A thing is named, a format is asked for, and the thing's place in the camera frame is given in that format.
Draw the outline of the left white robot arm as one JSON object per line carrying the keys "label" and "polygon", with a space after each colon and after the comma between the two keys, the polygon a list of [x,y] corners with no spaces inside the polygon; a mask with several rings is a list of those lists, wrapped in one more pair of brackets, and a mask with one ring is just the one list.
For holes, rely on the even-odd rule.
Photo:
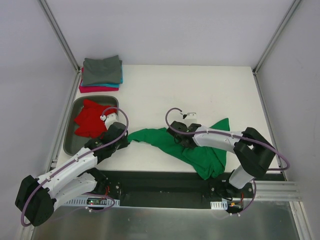
{"label": "left white robot arm", "polygon": [[111,188],[96,165],[128,144],[128,126],[116,121],[62,165],[37,177],[26,176],[15,200],[21,225],[40,226],[61,205],[82,194],[106,199]]}

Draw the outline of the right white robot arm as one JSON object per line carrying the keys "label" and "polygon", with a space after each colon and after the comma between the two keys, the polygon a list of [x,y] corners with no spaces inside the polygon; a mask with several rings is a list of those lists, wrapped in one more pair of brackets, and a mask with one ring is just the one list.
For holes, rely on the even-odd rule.
{"label": "right white robot arm", "polygon": [[234,154],[239,166],[233,170],[225,184],[225,192],[237,197],[243,187],[255,178],[263,177],[275,157],[271,144],[254,128],[231,132],[206,127],[199,123],[189,126],[173,121],[167,132],[185,148],[210,147]]}

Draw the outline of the green t-shirt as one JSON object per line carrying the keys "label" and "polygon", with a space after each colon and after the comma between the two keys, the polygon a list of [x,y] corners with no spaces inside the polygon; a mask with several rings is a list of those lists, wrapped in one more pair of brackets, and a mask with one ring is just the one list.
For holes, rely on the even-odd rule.
{"label": "green t-shirt", "polygon": [[146,143],[162,152],[191,165],[198,175],[207,180],[225,172],[227,152],[225,150],[197,146],[185,148],[174,142],[174,138],[162,128],[144,128],[128,135],[129,142]]}

